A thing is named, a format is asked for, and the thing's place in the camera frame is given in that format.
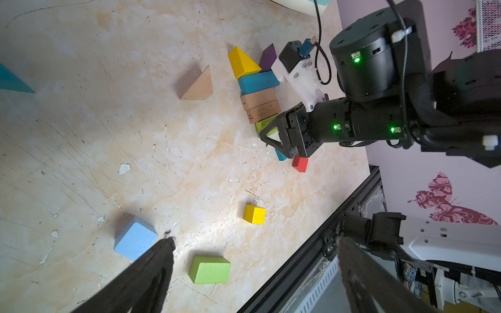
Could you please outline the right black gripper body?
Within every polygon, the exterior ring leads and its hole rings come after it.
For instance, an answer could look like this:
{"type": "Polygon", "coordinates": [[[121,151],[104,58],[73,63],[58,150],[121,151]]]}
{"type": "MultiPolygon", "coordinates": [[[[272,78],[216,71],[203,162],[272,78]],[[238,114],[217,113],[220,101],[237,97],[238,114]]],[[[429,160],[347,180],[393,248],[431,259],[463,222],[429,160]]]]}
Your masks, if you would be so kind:
{"type": "Polygon", "coordinates": [[[309,158],[323,143],[352,143],[347,99],[319,103],[312,112],[300,103],[282,113],[279,121],[280,151],[290,159],[309,158]]]}

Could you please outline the yellow triangle block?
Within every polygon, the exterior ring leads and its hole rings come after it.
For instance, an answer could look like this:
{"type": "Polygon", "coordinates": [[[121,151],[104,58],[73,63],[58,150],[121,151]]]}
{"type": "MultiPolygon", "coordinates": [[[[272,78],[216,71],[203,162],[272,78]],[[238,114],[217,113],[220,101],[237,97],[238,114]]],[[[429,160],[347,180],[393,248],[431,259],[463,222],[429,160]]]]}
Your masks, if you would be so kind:
{"type": "Polygon", "coordinates": [[[235,47],[228,54],[228,58],[237,80],[243,76],[259,73],[262,70],[257,63],[238,47],[235,47]]]}

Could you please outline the small yellow cube block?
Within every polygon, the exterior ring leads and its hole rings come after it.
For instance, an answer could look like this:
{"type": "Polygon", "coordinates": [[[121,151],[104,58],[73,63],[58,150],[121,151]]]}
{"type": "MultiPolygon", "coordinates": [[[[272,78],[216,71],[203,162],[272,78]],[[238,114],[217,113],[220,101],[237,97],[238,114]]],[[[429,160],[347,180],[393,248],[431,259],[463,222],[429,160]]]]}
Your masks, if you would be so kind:
{"type": "Polygon", "coordinates": [[[246,205],[245,207],[245,212],[243,219],[251,224],[258,224],[262,225],[265,223],[265,218],[266,218],[266,209],[257,207],[257,206],[252,206],[252,205],[246,205]]]}

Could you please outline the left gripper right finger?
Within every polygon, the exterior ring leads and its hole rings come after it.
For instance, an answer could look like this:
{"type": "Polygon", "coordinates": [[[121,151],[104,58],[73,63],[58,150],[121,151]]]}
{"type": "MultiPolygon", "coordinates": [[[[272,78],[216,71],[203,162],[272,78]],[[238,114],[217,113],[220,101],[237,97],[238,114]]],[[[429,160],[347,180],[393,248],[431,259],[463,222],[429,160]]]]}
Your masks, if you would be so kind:
{"type": "Polygon", "coordinates": [[[343,285],[352,312],[435,312],[351,239],[337,240],[343,285]]]}

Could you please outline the long teal rectangle block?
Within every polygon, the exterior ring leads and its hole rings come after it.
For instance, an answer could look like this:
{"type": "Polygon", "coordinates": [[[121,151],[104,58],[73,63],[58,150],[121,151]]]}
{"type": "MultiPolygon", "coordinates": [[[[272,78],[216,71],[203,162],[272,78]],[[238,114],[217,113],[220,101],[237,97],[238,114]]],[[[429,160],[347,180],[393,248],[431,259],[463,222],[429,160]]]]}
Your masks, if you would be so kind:
{"type": "Polygon", "coordinates": [[[238,80],[243,95],[263,91],[280,85],[272,71],[243,76],[238,80]]]}

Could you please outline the mint green toaster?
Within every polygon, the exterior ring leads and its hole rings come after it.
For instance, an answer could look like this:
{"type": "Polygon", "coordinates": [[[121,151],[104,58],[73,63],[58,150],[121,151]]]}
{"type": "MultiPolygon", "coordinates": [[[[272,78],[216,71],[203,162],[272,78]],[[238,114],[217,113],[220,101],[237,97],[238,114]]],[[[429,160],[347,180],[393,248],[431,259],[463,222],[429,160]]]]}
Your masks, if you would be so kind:
{"type": "MultiPolygon", "coordinates": [[[[314,0],[272,0],[274,3],[298,13],[316,16],[314,0]]],[[[332,0],[317,0],[319,14],[323,14],[332,0]]]]}

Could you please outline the green rectangle block front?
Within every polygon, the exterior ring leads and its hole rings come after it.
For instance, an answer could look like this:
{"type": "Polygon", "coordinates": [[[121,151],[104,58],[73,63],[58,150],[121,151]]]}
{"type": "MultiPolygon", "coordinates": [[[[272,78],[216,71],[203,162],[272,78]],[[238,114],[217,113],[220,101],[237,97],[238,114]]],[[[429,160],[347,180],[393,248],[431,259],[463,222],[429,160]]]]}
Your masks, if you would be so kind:
{"type": "Polygon", "coordinates": [[[194,284],[226,284],[231,263],[220,256],[194,256],[189,277],[194,284]]]}

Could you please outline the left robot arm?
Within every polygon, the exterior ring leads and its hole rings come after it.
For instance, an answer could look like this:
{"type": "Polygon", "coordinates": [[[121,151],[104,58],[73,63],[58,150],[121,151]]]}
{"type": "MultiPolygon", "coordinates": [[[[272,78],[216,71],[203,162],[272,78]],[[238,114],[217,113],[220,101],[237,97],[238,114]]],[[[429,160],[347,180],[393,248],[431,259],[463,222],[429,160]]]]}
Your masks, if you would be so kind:
{"type": "MultiPolygon", "coordinates": [[[[500,272],[500,227],[427,221],[400,213],[377,213],[373,219],[348,215],[335,243],[355,312],[367,305],[358,298],[356,285],[388,312],[425,312],[428,307],[391,280],[357,244],[401,260],[462,265],[500,272]]],[[[118,275],[76,312],[160,312],[174,266],[175,242],[164,238],[118,275]]]]}

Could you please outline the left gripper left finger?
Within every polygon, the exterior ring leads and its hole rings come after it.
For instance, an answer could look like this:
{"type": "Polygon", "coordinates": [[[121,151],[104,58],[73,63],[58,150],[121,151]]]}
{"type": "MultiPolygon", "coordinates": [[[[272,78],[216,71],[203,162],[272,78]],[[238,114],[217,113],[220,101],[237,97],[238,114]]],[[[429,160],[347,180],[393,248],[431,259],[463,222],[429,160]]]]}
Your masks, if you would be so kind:
{"type": "Polygon", "coordinates": [[[161,312],[174,266],[173,237],[159,240],[74,312],[161,312]]]}

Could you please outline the printed wood rectangle block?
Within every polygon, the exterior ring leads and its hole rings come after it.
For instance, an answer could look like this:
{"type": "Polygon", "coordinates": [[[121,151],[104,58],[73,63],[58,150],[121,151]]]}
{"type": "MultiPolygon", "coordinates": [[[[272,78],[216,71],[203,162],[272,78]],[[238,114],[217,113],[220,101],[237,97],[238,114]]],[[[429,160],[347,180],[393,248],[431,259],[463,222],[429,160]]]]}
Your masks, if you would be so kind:
{"type": "Polygon", "coordinates": [[[280,112],[281,107],[278,100],[273,100],[271,102],[261,104],[246,111],[250,124],[257,123],[271,116],[279,114],[280,112]]]}

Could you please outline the purple triangle block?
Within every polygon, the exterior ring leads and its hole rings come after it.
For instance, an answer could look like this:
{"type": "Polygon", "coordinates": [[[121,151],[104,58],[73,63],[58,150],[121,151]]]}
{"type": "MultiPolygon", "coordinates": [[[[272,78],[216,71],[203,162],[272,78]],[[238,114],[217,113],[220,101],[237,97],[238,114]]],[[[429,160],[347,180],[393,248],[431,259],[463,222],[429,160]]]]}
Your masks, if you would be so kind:
{"type": "Polygon", "coordinates": [[[271,71],[271,66],[277,58],[274,44],[270,44],[263,52],[259,62],[261,73],[271,71]]]}

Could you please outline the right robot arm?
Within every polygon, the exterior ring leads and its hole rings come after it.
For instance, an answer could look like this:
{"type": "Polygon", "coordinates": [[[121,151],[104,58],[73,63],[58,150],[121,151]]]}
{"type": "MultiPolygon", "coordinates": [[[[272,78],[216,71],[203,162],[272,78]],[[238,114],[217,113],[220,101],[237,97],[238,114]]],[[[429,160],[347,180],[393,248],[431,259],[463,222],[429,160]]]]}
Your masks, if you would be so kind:
{"type": "Polygon", "coordinates": [[[313,37],[291,41],[272,65],[275,77],[300,97],[260,139],[285,157],[308,158],[322,144],[365,147],[385,141],[395,149],[500,165],[500,50],[447,58],[437,67],[420,1],[390,1],[341,31],[322,52],[344,92],[330,99],[312,73],[313,37]]]}

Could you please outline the small teal block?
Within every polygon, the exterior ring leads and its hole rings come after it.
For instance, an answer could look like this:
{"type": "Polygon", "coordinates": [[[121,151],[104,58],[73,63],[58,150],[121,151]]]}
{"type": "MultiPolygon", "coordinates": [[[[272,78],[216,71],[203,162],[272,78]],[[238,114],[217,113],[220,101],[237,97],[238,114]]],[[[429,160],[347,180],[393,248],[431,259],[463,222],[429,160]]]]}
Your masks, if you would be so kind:
{"type": "Polygon", "coordinates": [[[285,155],[283,155],[279,150],[276,149],[275,152],[276,152],[277,158],[279,159],[280,162],[287,160],[287,157],[285,155]]]}

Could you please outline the green rectangle block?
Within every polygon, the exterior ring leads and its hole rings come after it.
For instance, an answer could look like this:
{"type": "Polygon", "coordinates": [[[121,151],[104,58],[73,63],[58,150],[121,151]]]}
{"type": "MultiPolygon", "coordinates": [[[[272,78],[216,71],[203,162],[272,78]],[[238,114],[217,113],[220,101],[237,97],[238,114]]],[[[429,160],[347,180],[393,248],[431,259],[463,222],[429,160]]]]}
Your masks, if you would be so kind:
{"type": "MultiPolygon", "coordinates": [[[[263,119],[262,121],[258,121],[255,123],[255,126],[256,126],[256,130],[257,130],[257,134],[260,135],[260,133],[274,120],[276,119],[278,116],[278,114],[275,114],[274,116],[271,116],[269,118],[266,118],[266,119],[263,119]]],[[[271,135],[274,135],[274,134],[277,134],[279,131],[278,131],[278,128],[275,127],[273,128],[272,130],[269,131],[269,133],[267,133],[268,136],[271,136],[271,135]]]]}
{"type": "Polygon", "coordinates": [[[189,277],[194,284],[226,284],[231,263],[220,256],[194,256],[189,277]]]}

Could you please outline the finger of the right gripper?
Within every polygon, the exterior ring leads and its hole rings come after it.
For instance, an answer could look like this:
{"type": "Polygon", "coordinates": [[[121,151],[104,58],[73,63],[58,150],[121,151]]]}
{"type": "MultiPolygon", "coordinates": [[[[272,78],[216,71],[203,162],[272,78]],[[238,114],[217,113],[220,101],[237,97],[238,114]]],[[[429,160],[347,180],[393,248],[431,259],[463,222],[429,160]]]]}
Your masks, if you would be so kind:
{"type": "Polygon", "coordinates": [[[262,142],[264,142],[266,145],[269,145],[273,147],[274,149],[278,150],[280,153],[282,153],[286,158],[291,159],[292,158],[292,146],[290,143],[290,140],[285,137],[281,137],[281,140],[275,140],[273,138],[268,137],[266,134],[261,134],[260,139],[262,142]]]}
{"type": "Polygon", "coordinates": [[[278,128],[278,135],[279,136],[288,136],[288,129],[289,129],[289,123],[287,119],[287,113],[283,112],[278,114],[277,118],[274,119],[261,133],[261,134],[266,134],[269,133],[270,130],[273,128],[277,127],[278,128]]]}

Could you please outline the plain wood rectangle block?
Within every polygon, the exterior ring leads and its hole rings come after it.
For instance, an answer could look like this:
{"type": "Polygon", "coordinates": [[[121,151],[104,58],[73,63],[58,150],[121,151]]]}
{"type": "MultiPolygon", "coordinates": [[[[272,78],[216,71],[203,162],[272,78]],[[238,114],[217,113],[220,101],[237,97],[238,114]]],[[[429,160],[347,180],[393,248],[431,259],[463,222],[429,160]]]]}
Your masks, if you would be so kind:
{"type": "Polygon", "coordinates": [[[261,106],[262,104],[270,103],[276,99],[274,88],[268,88],[241,96],[241,102],[245,111],[261,106]]]}

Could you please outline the red cube block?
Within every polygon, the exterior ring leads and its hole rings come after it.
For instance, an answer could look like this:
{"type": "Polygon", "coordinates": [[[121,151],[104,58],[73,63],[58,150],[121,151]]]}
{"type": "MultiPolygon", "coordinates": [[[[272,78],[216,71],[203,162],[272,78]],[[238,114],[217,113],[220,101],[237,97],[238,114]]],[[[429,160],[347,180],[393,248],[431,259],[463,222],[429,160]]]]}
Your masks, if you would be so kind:
{"type": "Polygon", "coordinates": [[[305,173],[307,171],[308,163],[308,158],[303,158],[300,155],[296,155],[293,159],[292,167],[300,173],[305,173]]]}

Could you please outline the natural wood triangle block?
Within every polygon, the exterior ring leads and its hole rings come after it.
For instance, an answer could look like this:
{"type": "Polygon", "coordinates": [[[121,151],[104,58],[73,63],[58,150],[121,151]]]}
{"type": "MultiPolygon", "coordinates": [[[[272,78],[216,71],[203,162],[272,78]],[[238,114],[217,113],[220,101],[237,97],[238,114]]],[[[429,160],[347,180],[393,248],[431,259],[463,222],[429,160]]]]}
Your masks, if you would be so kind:
{"type": "Polygon", "coordinates": [[[180,78],[177,86],[181,100],[207,100],[213,94],[210,66],[204,70],[193,66],[180,78]]]}

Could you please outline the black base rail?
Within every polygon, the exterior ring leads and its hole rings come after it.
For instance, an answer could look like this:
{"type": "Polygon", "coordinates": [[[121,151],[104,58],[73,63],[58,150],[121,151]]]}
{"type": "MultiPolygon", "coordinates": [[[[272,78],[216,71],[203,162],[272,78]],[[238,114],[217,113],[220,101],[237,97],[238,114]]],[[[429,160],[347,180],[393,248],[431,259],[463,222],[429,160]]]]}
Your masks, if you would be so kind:
{"type": "Polygon", "coordinates": [[[368,217],[369,202],[373,202],[377,210],[385,210],[380,169],[373,165],[369,169],[369,177],[241,307],[240,312],[296,312],[321,276],[322,265],[326,266],[337,256],[335,238],[342,220],[349,215],[368,217]]]}

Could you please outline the teal triangle block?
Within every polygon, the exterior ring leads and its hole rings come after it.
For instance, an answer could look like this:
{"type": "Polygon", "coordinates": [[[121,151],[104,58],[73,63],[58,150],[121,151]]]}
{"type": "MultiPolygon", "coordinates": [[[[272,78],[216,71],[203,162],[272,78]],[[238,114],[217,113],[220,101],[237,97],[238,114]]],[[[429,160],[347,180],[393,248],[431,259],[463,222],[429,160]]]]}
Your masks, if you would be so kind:
{"type": "Polygon", "coordinates": [[[35,93],[26,83],[22,82],[8,68],[0,64],[0,89],[18,91],[23,93],[35,93]]]}

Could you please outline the light blue cube block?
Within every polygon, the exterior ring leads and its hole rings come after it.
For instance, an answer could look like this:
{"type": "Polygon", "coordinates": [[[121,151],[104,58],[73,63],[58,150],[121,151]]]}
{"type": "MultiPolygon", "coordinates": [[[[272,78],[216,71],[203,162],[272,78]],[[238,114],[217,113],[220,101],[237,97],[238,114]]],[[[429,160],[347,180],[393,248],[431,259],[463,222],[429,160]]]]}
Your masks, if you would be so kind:
{"type": "Polygon", "coordinates": [[[157,238],[158,234],[152,225],[134,216],[116,237],[114,251],[136,261],[153,246],[157,238]]]}

